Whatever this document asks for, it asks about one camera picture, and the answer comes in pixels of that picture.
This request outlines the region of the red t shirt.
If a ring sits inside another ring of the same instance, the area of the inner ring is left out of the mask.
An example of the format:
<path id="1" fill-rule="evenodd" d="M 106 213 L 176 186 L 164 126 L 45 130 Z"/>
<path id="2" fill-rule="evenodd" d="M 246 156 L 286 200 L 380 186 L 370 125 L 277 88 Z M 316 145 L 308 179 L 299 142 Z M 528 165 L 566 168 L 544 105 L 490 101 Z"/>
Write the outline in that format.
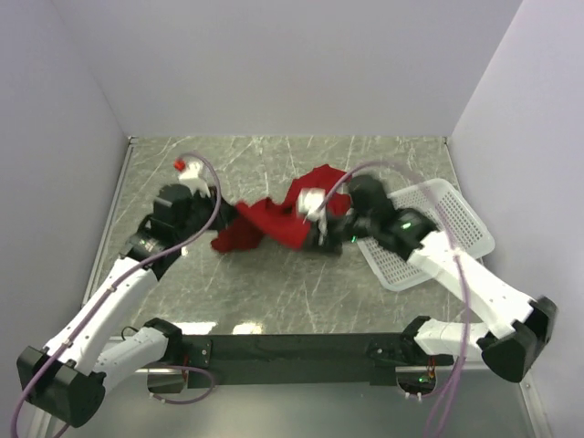
<path id="1" fill-rule="evenodd" d="M 344 175 L 344 171 L 324 164 L 293 180 L 282 203 L 275 203 L 269 197 L 253 204 L 235 203 L 235 219 L 212 240 L 211 248 L 220 254 L 249 251 L 269 237 L 290 249 L 301 249 L 311 222 L 297 213 L 300 191 L 317 188 L 328 192 Z"/>

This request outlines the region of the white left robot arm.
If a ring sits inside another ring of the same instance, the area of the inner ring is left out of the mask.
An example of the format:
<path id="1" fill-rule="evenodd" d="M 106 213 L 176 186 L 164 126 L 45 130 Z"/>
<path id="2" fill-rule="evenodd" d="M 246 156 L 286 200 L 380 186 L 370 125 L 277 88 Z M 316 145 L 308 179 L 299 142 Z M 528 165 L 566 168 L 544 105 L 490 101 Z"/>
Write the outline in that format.
<path id="1" fill-rule="evenodd" d="M 22 392 L 16 407 L 29 403 L 78 428 L 95 415 L 109 392 L 148 365 L 160 364 L 181 376 L 206 375 L 183 331 L 160 318 L 147 321 L 116 346 L 106 345 L 130 307 L 159 284 L 183 248 L 206 231 L 225 229 L 234 216 L 217 185 L 162 187 L 151 213 L 127 239 L 79 313 L 44 347 L 27 347 L 17 358 Z"/>

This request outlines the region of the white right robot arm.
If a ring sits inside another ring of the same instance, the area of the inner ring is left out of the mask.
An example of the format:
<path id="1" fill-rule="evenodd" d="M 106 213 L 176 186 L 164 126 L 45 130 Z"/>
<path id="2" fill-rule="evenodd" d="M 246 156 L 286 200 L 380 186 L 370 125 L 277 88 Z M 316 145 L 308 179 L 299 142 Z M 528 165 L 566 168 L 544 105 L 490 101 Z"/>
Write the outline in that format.
<path id="1" fill-rule="evenodd" d="M 338 248 L 351 239 L 371 238 L 406 265 L 421 270 L 464 302 L 477 323 L 419 317 L 401 336 L 401 355 L 412 364 L 429 356 L 481 360 L 498 377 L 522 381 L 551 340 L 558 307 L 505 281 L 454 242 L 444 222 L 412 207 L 397 207 L 383 183 L 370 174 L 349 181 L 349 210 L 328 213 L 332 191 L 303 189 L 297 211 L 311 224 L 307 243 Z"/>

